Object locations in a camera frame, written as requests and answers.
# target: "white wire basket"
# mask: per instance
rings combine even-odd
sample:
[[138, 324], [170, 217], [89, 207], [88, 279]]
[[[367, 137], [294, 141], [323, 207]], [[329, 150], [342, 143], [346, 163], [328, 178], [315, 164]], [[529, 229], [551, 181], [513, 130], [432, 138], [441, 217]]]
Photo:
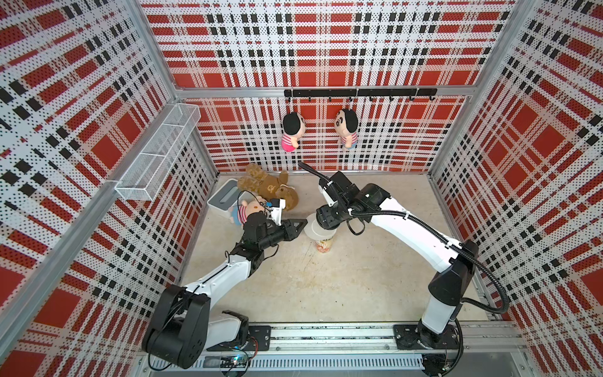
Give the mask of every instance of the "white wire basket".
[[199, 107], [177, 104], [116, 186], [126, 200], [154, 200], [197, 122]]

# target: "beige floor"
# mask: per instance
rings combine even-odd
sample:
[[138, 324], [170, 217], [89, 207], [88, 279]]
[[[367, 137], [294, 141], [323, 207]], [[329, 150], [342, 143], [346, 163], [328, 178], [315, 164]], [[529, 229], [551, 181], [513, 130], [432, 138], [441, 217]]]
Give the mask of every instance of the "beige floor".
[[[450, 234], [425, 176], [349, 176], [359, 188], [375, 183], [440, 232]], [[222, 177], [219, 186], [226, 180]], [[314, 176], [293, 176], [289, 185], [300, 204], [285, 218], [306, 218], [324, 198]], [[355, 230], [359, 223], [352, 221]], [[242, 229], [209, 211], [182, 284], [197, 280], [224, 260]], [[226, 294], [213, 310], [233, 310], [252, 322], [379, 322], [418, 320], [429, 299], [431, 266], [415, 251], [372, 224], [360, 236], [340, 226], [329, 253], [318, 253], [300, 235], [281, 243], [278, 254]], [[467, 297], [477, 298], [473, 285]], [[487, 320], [485, 312], [465, 305], [460, 320]]]

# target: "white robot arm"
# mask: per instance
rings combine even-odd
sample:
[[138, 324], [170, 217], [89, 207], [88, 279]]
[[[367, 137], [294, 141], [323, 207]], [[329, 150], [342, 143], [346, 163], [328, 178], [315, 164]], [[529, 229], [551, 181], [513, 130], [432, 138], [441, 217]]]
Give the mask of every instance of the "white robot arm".
[[[300, 162], [299, 166], [319, 178], [319, 190], [327, 204], [317, 209], [316, 221], [324, 229], [335, 229], [352, 218], [371, 222], [413, 248], [437, 271], [428, 286], [430, 299], [418, 324], [422, 345], [437, 342], [449, 321], [454, 320], [463, 302], [493, 313], [504, 313], [509, 298], [491, 271], [477, 260], [477, 245], [448, 237], [406, 210], [381, 187], [369, 183], [358, 189], [341, 171], [332, 177]], [[502, 307], [492, 308], [463, 297], [476, 267], [483, 271], [500, 294]]]
[[186, 369], [208, 347], [225, 342], [239, 346], [246, 343], [248, 318], [230, 311], [210, 311], [270, 258], [264, 256], [265, 249], [299, 236], [307, 220], [282, 220], [283, 208], [283, 199], [269, 201], [266, 211], [249, 215], [243, 236], [226, 261], [195, 282], [183, 287], [171, 285], [163, 291], [142, 340], [144, 351]]

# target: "stuffed animal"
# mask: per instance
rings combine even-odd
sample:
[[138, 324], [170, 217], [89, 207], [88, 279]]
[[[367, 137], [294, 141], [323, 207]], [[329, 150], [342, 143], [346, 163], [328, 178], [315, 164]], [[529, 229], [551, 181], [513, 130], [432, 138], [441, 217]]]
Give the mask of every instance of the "stuffed animal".
[[282, 171], [278, 177], [266, 173], [255, 163], [245, 167], [245, 175], [239, 178], [237, 186], [239, 190], [257, 192], [267, 199], [285, 199], [285, 210], [289, 211], [297, 205], [299, 197], [293, 187], [287, 186], [289, 174]]
[[306, 123], [298, 113], [289, 113], [283, 118], [283, 138], [280, 146], [285, 152], [293, 152], [298, 149], [297, 140], [306, 132]]
[[240, 205], [234, 205], [229, 208], [229, 212], [232, 214], [230, 222], [242, 227], [249, 215], [264, 211], [265, 207], [263, 204], [266, 204], [266, 199], [262, 197], [257, 197], [257, 200], [250, 201], [249, 203], [246, 200], [241, 201]]
[[341, 143], [346, 149], [352, 149], [358, 142], [358, 117], [350, 109], [341, 109], [335, 117], [335, 131], [341, 137]]

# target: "perforated wall panel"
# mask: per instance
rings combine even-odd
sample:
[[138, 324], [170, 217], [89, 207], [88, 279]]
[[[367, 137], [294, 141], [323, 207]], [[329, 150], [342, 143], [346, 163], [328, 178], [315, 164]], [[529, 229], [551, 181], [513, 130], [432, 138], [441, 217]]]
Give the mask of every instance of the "perforated wall panel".
[[[319, 169], [426, 172], [463, 102], [464, 97], [189, 100], [201, 109], [201, 136], [220, 171], [244, 170], [251, 162], [293, 170], [303, 160]], [[359, 121], [358, 144], [349, 151], [334, 127], [342, 107], [353, 109]], [[281, 124], [291, 111], [306, 120], [306, 134], [299, 149], [287, 153], [280, 146]]]
[[187, 142], [157, 199], [118, 200], [0, 376], [127, 376], [161, 292], [182, 269], [213, 182]]
[[435, 174], [551, 376], [603, 373], [602, 37], [601, 1], [537, 1]]
[[0, 4], [0, 308], [165, 103], [121, 1]]
[[140, 0], [180, 87], [473, 84], [516, 3]]

